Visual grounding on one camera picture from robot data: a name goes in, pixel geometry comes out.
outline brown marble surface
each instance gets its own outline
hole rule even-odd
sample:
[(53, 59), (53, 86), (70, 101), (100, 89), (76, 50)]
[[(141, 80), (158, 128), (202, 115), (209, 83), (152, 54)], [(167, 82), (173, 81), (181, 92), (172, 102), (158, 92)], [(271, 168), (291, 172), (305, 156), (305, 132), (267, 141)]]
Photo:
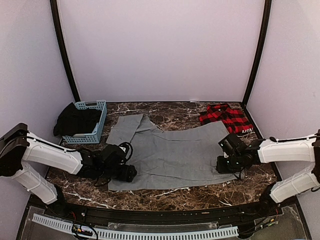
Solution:
[[(208, 102), (136, 102), (108, 103), (107, 118), (100, 144), (66, 144), (64, 147), (101, 150), (119, 116), (148, 114), (150, 120), (164, 131), (186, 130), (200, 126), (199, 112), (206, 110)], [(241, 109), (237, 103), (229, 104)], [(247, 134), (242, 140), (247, 144), (257, 136)], [(110, 191), (108, 186), (95, 187), (95, 180), (79, 178), (75, 175), (51, 167), (47, 180), (62, 188), (69, 203), (135, 211), (186, 211), (220, 208), (252, 203), (259, 200), (266, 186), (276, 181), (269, 164), (255, 165), (244, 171), (242, 180), (225, 183), (184, 187), (168, 190)]]

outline white wall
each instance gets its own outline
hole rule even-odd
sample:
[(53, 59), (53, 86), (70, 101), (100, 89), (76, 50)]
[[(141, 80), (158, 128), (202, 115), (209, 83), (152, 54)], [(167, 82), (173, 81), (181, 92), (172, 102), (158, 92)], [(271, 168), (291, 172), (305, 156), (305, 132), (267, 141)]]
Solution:
[(242, 101), (264, 0), (59, 0), (85, 101)]
[[(295, 138), (320, 129), (320, 1), (274, 0), (248, 109), (264, 137)], [(308, 164), (277, 164), (287, 178)], [(320, 192), (299, 196), (320, 239)]]
[[(0, 5), (0, 136), (24, 122), (57, 143), (55, 120), (73, 98), (50, 1), (2, 0)], [(0, 239), (14, 240), (29, 194), (10, 178), (0, 178), (0, 193)]]

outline black cable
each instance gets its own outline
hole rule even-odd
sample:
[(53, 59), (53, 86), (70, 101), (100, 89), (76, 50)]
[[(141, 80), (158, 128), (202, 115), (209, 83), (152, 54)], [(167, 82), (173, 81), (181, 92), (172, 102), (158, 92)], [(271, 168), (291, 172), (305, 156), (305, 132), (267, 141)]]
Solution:
[(254, 231), (246, 232), (246, 233), (242, 233), (242, 234), (243, 234), (243, 235), (251, 235), (251, 234), (254, 234), (254, 233), (256, 233), (256, 232), (258, 232), (258, 231), (260, 231), (260, 230), (262, 230), (262, 229), (271, 227), (271, 226), (273, 226), (274, 224), (275, 224), (274, 222), (269, 221), (269, 222), (266, 222), (265, 224), (260, 225), (259, 228), (257, 228), (257, 229), (254, 230)]
[(98, 181), (99, 181), (99, 179), (102, 177), (102, 175), (103, 175), (104, 173), (105, 173), (105, 172), (103, 172), (103, 173), (96, 179), (96, 181), (95, 181), (95, 183), (93, 184), (93, 186), (95, 186), (95, 187), (102, 187), (102, 186), (107, 185), (108, 183), (110, 183), (111, 178), (108, 178), (106, 182), (104, 182), (104, 183), (102, 183), (102, 184), (97, 184)]
[(311, 192), (315, 193), (316, 191), (319, 191), (320, 190), (320, 187), (318, 187), (317, 189), (314, 190), (314, 187), (311, 188)]
[(233, 173), (233, 176), (235, 176), (236, 179), (238, 179), (238, 180), (242, 180), (242, 179), (241, 179), (241, 173), (242, 173), (242, 171), (243, 171), (245, 168), (246, 168), (246, 167), (244, 166), (244, 167), (240, 170), (239, 176), (237, 176), (235, 173)]
[(88, 237), (83, 237), (83, 236), (79, 236), (79, 233), (77, 230), (75, 231), (71, 231), (73, 234), (75, 234), (76, 236), (73, 236), (74, 238), (78, 239), (78, 240), (88, 240), (91, 238), (91, 236), (88, 236)]
[(301, 141), (301, 140), (307, 140), (307, 139), (314, 139), (314, 138), (317, 138), (319, 137), (319, 134), (316, 133), (315, 136), (309, 136), (309, 137), (300, 137), (300, 138), (292, 138), (292, 139), (282, 139), (282, 140), (278, 140), (271, 136), (269, 139), (272, 141), (272, 142), (275, 142), (275, 143), (286, 143), (286, 142), (294, 142), (294, 141)]
[[(52, 210), (50, 207), (48, 207), (47, 205), (46, 205), (45, 207), (46, 207), (47, 209), (49, 209), (49, 210), (50, 210), (54, 215), (56, 215), (57, 217), (70, 221), (70, 219), (68, 219), (68, 218), (66, 218), (66, 217), (64, 217), (64, 216), (60, 216), (59, 214), (57, 214), (55, 211), (53, 211), (53, 210)], [(86, 223), (84, 223), (84, 222), (77, 221), (77, 220), (71, 220), (71, 221), (72, 221), (72, 224), (73, 224), (73, 225), (75, 225), (74, 223), (79, 224), (79, 225), (80, 225), (80, 228), (81, 228), (81, 226), (85, 226), (85, 227), (90, 228), (90, 229), (94, 232), (94, 234), (95, 234), (95, 240), (99, 240), (98, 233), (97, 233), (97, 231), (96, 231), (92, 226), (90, 226), (89, 224), (86, 224)]]
[(257, 226), (259, 226), (261, 223), (263, 223), (270, 216), (270, 214), (272, 213), (273, 210), (274, 209), (270, 210), (270, 212), (267, 214), (267, 216), (264, 219), (262, 219), (260, 222), (258, 222), (256, 225), (254, 225), (253, 227), (249, 228), (246, 231), (240, 232), (239, 234), (245, 234), (245, 233), (251, 231), (252, 229), (255, 229)]
[(130, 143), (130, 142), (127, 142), (127, 141), (125, 141), (125, 142), (123, 142), (123, 143), (121, 143), (121, 144), (119, 145), (119, 147), (124, 147), (124, 148), (125, 148), (126, 146), (129, 146), (129, 148), (130, 148), (130, 155), (129, 155), (128, 158), (126, 158), (126, 161), (129, 161), (129, 159), (132, 157), (132, 154), (134, 153), (134, 148), (132, 147), (131, 143)]

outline red and black flannel shirt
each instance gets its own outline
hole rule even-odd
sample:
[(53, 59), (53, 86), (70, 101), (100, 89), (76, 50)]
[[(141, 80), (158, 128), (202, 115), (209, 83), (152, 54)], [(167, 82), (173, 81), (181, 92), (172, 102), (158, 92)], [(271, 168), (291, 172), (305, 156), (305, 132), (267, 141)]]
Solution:
[(241, 110), (231, 109), (227, 103), (208, 105), (206, 112), (201, 112), (201, 125), (222, 121), (231, 134), (251, 133), (254, 126)]

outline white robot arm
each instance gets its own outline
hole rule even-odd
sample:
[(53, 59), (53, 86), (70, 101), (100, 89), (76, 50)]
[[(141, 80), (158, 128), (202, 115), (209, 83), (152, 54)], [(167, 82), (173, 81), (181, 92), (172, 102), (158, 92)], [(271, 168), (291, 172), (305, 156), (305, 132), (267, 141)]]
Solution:
[(260, 198), (261, 201), (269, 198), (275, 204), (281, 203), (292, 196), (320, 187), (320, 138), (318, 136), (317, 133), (284, 140), (271, 137), (255, 140), (247, 146), (235, 134), (229, 134), (219, 142), (226, 156), (218, 157), (217, 171), (235, 173), (252, 165), (271, 162), (313, 163), (292, 177), (271, 184)]
[[(219, 142), (225, 156), (218, 157), (219, 173), (236, 173), (255, 164), (279, 161), (307, 161), (313, 163), (292, 177), (269, 185), (260, 199), (269, 198), (281, 203), (287, 198), (320, 187), (320, 134), (303, 138), (278, 140), (260, 139), (248, 146), (235, 134)], [(126, 165), (129, 143), (107, 145), (101, 151), (72, 150), (43, 140), (28, 132), (20, 123), (0, 138), (0, 177), (11, 177), (44, 203), (53, 204), (63, 196), (58, 186), (47, 182), (28, 161), (59, 168), (82, 178), (115, 178), (131, 182), (137, 171)]]
[(81, 178), (132, 182), (137, 171), (133, 165), (126, 165), (132, 152), (127, 142), (119, 146), (109, 144), (101, 151), (68, 149), (37, 137), (28, 131), (26, 124), (19, 123), (0, 138), (0, 177), (15, 179), (50, 205), (57, 200), (64, 201), (62, 191), (47, 182), (28, 161), (62, 169)]

